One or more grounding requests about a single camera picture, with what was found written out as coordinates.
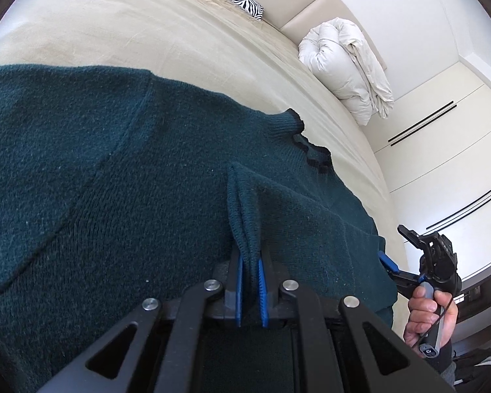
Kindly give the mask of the person's right hand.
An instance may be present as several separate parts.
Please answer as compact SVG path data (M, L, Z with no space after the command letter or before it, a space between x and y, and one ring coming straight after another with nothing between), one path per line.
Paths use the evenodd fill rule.
M454 303L452 295L442 291L435 291L434 298L429 299L426 297L426 289L418 286L408 302L410 316L403 335L404 342L410 348L414 349L420 336L425 334L438 321L439 317L435 313L438 306L446 309L440 347L444 347L450 341L459 315L459 309Z

